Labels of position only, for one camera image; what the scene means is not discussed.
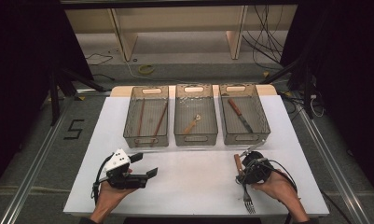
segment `person's left hand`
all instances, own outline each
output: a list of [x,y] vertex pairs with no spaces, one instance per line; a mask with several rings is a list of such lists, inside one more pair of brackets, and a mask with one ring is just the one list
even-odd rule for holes
[[90,219],[96,223],[102,223],[105,218],[114,210],[118,204],[130,193],[137,189],[115,189],[107,181],[100,185],[99,198],[96,208],[90,216]]

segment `table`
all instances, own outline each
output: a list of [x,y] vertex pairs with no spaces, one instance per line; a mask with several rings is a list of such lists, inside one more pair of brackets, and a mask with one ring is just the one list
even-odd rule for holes
[[[263,217],[286,215],[288,211],[266,194],[249,189],[256,213],[249,215],[242,201],[242,186],[235,182],[237,171],[233,155],[246,146],[225,146],[219,117],[218,98],[215,110],[218,136],[214,147],[177,147],[173,137],[174,86],[170,87],[169,146],[128,148],[123,139],[132,87],[116,87],[105,100],[63,212],[87,216],[94,209],[91,185],[103,160],[118,148],[132,155],[144,152],[141,161],[131,164],[135,174],[159,167],[158,175],[149,179],[145,189],[138,189],[113,211],[124,217]],[[294,177],[306,212],[311,217],[328,215],[280,96],[271,85],[258,86],[271,134],[258,148],[265,157],[282,164]]]

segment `gray translucent bin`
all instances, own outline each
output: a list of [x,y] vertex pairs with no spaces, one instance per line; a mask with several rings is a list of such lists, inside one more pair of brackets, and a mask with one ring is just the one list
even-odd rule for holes
[[[250,133],[229,103],[232,99],[250,125]],[[266,140],[270,127],[256,90],[256,84],[219,85],[219,104],[225,145],[254,145]]]
[[167,147],[169,87],[133,87],[123,137],[129,147]]
[[212,85],[177,85],[174,115],[175,143],[178,146],[214,146],[217,136]]

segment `gray carpet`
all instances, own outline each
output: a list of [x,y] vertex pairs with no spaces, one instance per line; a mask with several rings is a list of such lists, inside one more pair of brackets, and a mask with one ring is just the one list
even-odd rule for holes
[[[137,73],[138,65],[139,64],[131,63],[132,71],[135,75],[142,76]],[[210,82],[212,84],[252,82],[262,80],[262,73],[265,71],[265,69],[259,66],[242,63],[226,65],[154,64],[154,67],[155,72],[144,77],[161,80],[152,81],[149,79],[132,77],[126,65],[92,66],[90,69],[93,74],[105,74],[116,79],[113,81],[107,77],[95,76],[95,82],[107,88],[113,88],[119,85],[173,85],[177,82],[168,79],[177,79],[185,82]],[[285,82],[283,82],[283,80],[286,79],[287,77],[276,80],[274,86],[277,90],[282,91],[285,89]],[[76,82],[75,85],[78,89],[87,88],[79,82]],[[59,134],[21,209],[17,223],[78,222],[78,217],[66,215],[62,212],[62,209],[67,201],[69,191],[73,186],[79,166],[84,158],[106,96],[98,92],[90,94],[81,93],[80,95],[86,97],[83,101],[73,101],[66,113]],[[284,105],[288,111],[291,111],[293,108],[288,102],[284,102]],[[312,168],[319,188],[335,201],[349,219],[352,219],[300,115],[294,112],[290,114],[289,117],[293,119],[292,123],[297,133],[298,140]],[[82,129],[80,136],[72,140],[64,139],[66,137],[76,137],[76,133],[68,132],[70,124],[74,119],[83,119],[83,121],[75,121],[73,125],[74,128]],[[30,164],[35,158],[37,150],[44,141],[48,133],[50,122],[50,102],[46,101],[43,104],[43,108],[32,130],[22,145],[21,152],[15,155],[14,160],[0,180],[0,220],[12,199],[13,193],[15,193],[17,186],[23,180]],[[333,126],[330,116],[324,115],[321,118],[314,117],[314,122],[317,124],[326,142],[330,145],[331,152],[337,159],[351,186],[353,186],[370,220],[374,223],[374,189],[369,185],[354,158],[347,153],[347,147],[342,141],[336,127]],[[328,200],[326,200],[326,203],[330,209],[330,215],[319,218],[319,223],[346,223],[344,218],[335,209],[334,205]],[[111,216],[105,223],[122,222],[123,217]],[[263,217],[262,223],[284,223],[284,217]]]

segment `floor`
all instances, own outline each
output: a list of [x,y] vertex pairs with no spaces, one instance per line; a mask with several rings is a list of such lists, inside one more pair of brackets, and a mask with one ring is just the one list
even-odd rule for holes
[[[243,35],[254,43],[251,36],[258,38],[259,33]],[[277,31],[275,36],[281,45],[286,32]],[[246,40],[242,42],[239,59],[231,60],[223,32],[139,34],[128,63],[121,60],[114,35],[77,35],[77,38],[95,82],[107,88],[152,83],[170,85],[194,80],[213,84],[258,82],[266,73],[274,74],[281,67],[267,56],[257,54]],[[260,39],[263,45],[267,41]],[[280,58],[278,52],[272,54],[262,49],[272,58]],[[154,73],[139,74],[141,64],[152,64]],[[289,75],[272,83],[277,92],[287,93],[288,78]],[[44,102],[21,151],[0,180],[0,223],[11,223],[2,222],[2,219],[13,220],[12,223],[78,222],[78,217],[66,215],[62,208],[108,92],[92,91],[78,82],[75,86],[78,97],[61,99],[63,119],[54,126],[50,126],[50,101]],[[300,95],[299,92],[292,94],[297,98]],[[319,98],[318,94],[316,103],[320,103]],[[284,99],[284,106],[330,210],[327,217],[320,217],[317,222],[348,223],[341,215],[344,213],[351,223],[374,223],[374,188],[347,150],[330,115],[321,114],[323,108],[317,106],[311,120],[298,104]],[[83,130],[77,139],[73,139],[76,133],[69,130],[72,122],[73,128]],[[122,221],[123,217],[110,217],[106,223]],[[263,217],[261,221],[284,223],[284,217]]]

